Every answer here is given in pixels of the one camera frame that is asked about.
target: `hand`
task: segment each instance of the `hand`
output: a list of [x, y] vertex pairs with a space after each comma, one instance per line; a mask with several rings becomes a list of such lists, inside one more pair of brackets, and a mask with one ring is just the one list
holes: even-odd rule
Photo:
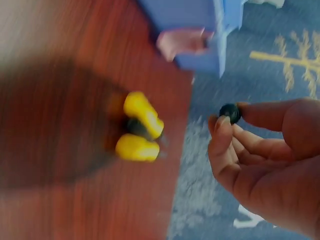
[[216, 180], [249, 211], [320, 239], [320, 101], [239, 104], [243, 119], [282, 132], [263, 139], [212, 116], [208, 156]]

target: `pink toy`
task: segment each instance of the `pink toy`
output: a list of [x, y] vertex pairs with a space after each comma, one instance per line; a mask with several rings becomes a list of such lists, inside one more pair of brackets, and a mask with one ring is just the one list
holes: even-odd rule
[[177, 54], [192, 53], [200, 55], [208, 50], [207, 41], [213, 32], [201, 29], [174, 29], [160, 33], [156, 46], [168, 62], [172, 62]]

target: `carpet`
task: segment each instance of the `carpet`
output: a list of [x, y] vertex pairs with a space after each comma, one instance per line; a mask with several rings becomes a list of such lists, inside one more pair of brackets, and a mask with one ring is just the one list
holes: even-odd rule
[[[320, 96], [320, 1], [286, 0], [244, 6], [243, 26], [227, 39], [221, 79], [194, 76], [168, 240], [304, 240], [247, 211], [213, 178], [208, 161], [208, 116], [225, 103]], [[265, 138], [275, 132], [239, 125]]]

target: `fingernail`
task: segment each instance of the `fingernail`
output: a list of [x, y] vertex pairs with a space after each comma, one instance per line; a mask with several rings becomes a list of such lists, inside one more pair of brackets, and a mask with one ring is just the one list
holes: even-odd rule
[[230, 124], [230, 117], [228, 116], [221, 116], [215, 123], [214, 131], [217, 131], [222, 125]]

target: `blue furniture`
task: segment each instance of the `blue furniture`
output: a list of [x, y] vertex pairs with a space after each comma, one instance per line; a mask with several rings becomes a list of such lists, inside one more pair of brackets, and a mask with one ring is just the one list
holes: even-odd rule
[[214, 32], [207, 42], [209, 51], [201, 55], [178, 54], [182, 69], [216, 73], [225, 71], [228, 34], [242, 26], [247, 0], [138, 0], [157, 34], [180, 28], [205, 28]]

